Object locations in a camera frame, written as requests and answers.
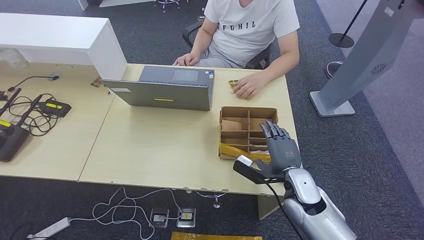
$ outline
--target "black device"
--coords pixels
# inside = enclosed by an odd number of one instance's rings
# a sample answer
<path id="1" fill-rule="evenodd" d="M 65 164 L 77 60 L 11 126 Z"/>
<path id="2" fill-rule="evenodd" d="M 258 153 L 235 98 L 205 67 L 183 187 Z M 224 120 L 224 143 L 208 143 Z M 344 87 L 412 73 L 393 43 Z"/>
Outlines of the black device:
<path id="1" fill-rule="evenodd" d="M 45 102 L 39 103 L 39 109 L 45 113 L 50 115 L 58 116 L 59 118 L 63 118 L 66 114 L 71 110 L 71 106 L 69 104 L 47 99 Z"/>
<path id="2" fill-rule="evenodd" d="M 6 104 L 0 109 L 0 117 L 8 109 L 21 88 L 18 88 Z M 25 140 L 30 135 L 30 131 L 22 128 L 25 119 L 30 115 L 31 111 L 36 107 L 43 95 L 39 95 L 32 103 L 29 109 L 22 115 L 17 124 L 11 124 L 6 121 L 0 120 L 0 161 L 10 162 L 15 156 L 16 152 L 24 144 Z"/>

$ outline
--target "black chair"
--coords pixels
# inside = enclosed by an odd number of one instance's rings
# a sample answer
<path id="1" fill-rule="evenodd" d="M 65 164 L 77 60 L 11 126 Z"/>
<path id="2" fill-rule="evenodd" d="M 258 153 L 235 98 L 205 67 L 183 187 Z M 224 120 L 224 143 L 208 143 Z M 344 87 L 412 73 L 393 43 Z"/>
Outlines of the black chair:
<path id="1" fill-rule="evenodd" d="M 202 24 L 203 24 L 203 20 L 199 20 L 196 23 L 188 26 L 182 32 L 182 38 L 190 46 L 190 48 L 193 48 L 193 43 L 190 41 L 190 35 L 194 31 L 198 30 L 202 26 Z M 246 64 L 245 69 L 258 69 L 258 70 L 266 69 L 271 64 L 270 55 L 271 55 L 271 45 L 269 45 L 265 50 L 261 51 L 254 58 L 252 58 Z"/>

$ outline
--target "robot finger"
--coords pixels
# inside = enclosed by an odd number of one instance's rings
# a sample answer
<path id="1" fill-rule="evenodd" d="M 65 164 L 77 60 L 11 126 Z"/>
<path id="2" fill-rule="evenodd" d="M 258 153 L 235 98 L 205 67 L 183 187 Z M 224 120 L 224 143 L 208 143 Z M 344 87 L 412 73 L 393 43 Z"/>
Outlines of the robot finger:
<path id="1" fill-rule="evenodd" d="M 270 131 L 268 130 L 268 128 L 265 126 L 265 124 L 261 123 L 260 127 L 262 128 L 263 133 L 265 134 L 265 137 L 267 139 L 272 138 Z"/>
<path id="2" fill-rule="evenodd" d="M 285 130 L 284 128 L 281 128 L 281 129 L 284 132 L 285 136 L 288 137 L 288 139 L 290 139 L 291 137 L 290 137 L 289 132 L 287 130 Z"/>
<path id="3" fill-rule="evenodd" d="M 286 134 L 284 133 L 283 129 L 281 129 L 277 124 L 274 123 L 274 127 L 277 129 L 278 135 L 284 139 Z"/>
<path id="4" fill-rule="evenodd" d="M 274 126 L 274 123 L 270 120 L 266 120 L 266 123 L 269 125 L 269 129 L 271 130 L 271 135 L 273 138 L 278 136 L 277 128 Z"/>

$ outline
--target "laptop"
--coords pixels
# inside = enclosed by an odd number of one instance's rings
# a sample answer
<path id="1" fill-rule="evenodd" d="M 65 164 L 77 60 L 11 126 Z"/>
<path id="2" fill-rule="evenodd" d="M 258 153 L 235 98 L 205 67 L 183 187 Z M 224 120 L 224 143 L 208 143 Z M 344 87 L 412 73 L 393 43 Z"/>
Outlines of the laptop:
<path id="1" fill-rule="evenodd" d="M 138 81 L 101 82 L 132 106 L 210 111 L 215 71 L 145 66 Z"/>

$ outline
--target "laptop lid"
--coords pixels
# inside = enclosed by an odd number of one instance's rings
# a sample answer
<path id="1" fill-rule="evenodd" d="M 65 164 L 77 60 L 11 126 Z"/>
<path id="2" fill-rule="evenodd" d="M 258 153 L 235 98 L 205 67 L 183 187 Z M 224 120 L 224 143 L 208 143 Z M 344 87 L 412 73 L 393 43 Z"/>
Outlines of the laptop lid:
<path id="1" fill-rule="evenodd" d="M 158 82 L 101 82 L 132 106 L 210 111 L 209 88 L 204 85 L 181 85 Z"/>

